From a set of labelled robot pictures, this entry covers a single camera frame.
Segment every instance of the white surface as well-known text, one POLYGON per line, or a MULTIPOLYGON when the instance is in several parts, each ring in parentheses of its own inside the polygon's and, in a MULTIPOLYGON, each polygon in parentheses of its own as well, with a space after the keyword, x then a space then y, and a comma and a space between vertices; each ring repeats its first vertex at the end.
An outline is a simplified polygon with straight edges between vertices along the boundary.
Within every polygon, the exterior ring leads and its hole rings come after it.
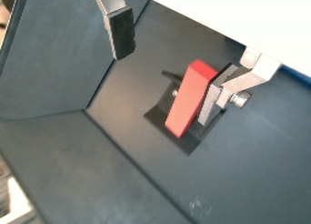
POLYGON ((155 0, 311 76, 311 0, 155 0))
POLYGON ((261 55, 251 73, 269 81, 273 78, 273 75, 277 73, 279 67, 281 63, 275 59, 267 55, 261 55))
POLYGON ((9 192, 11 212, 3 218, 0 218, 0 224, 10 223, 34 210, 15 178, 9 179, 9 192))

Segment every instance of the metal bracket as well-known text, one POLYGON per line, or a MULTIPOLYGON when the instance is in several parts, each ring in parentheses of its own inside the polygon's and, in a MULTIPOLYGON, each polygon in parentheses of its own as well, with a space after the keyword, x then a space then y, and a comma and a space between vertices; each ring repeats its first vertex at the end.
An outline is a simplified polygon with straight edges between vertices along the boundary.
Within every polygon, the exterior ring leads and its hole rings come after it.
POLYGON ((135 50, 133 8, 125 0, 97 0, 103 14, 105 28, 109 31, 114 58, 127 57, 135 50))
POLYGON ((281 63, 267 55, 261 55, 251 71, 242 67, 233 74, 233 78, 222 84, 223 91, 217 102, 219 107, 226 107, 234 94, 267 82, 277 73, 279 67, 281 63))
POLYGON ((217 101, 223 90, 222 83, 237 72, 237 70, 238 67, 234 66, 233 64, 229 64, 229 66, 221 71, 217 79, 210 84, 210 89, 206 95, 203 107, 201 109, 201 114, 198 118, 198 122, 203 126, 206 126, 210 123, 210 121, 222 111, 222 108, 217 105, 217 101))

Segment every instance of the screw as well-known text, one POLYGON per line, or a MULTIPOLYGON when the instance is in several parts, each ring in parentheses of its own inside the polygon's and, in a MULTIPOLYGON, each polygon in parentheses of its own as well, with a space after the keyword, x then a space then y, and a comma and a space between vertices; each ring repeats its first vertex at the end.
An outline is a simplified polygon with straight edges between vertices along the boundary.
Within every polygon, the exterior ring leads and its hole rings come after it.
POLYGON ((177 97, 179 95, 179 91, 175 89, 171 94, 174 97, 177 97))
POLYGON ((230 102, 239 108, 243 108, 250 100, 251 93, 247 91, 239 91, 238 93, 234 93, 230 97, 230 102))

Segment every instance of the black bracket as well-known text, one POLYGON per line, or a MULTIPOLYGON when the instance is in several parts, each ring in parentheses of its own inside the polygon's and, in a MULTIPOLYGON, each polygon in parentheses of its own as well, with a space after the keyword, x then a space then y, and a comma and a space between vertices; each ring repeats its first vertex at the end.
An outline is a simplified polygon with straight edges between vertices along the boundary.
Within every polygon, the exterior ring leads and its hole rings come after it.
POLYGON ((159 99, 157 105, 151 108, 151 110, 143 115, 149 121, 155 125, 155 127, 161 130, 161 132, 167 136, 167 138, 175 143, 175 145, 181 148, 181 150, 191 155, 194 150, 197 149, 199 143, 205 139, 206 135, 210 133, 214 125, 221 119, 225 110, 217 115, 217 117, 211 120, 207 126, 203 126, 195 118, 195 121, 191 124, 191 127, 187 129, 186 133, 181 138, 177 138, 173 133, 166 128, 165 124, 167 121, 167 117, 170 114, 170 109, 173 106, 173 102, 175 100, 174 94, 181 88, 181 84, 183 81, 183 77, 175 75, 167 71, 162 72, 162 75, 166 76, 170 80, 170 87, 167 88, 162 98, 159 99))
POLYGON ((109 31, 114 58, 127 57, 135 50, 135 30, 133 8, 125 7, 105 16, 105 27, 109 31))

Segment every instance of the red rectangular object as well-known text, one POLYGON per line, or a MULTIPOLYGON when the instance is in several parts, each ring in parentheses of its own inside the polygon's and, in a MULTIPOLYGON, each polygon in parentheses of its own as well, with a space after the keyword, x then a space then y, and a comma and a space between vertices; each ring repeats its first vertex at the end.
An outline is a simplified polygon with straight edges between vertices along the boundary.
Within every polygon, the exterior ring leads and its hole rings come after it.
POLYGON ((207 86, 218 72, 201 60, 187 68, 179 94, 171 106, 166 127, 181 137, 190 127, 206 94, 207 86))

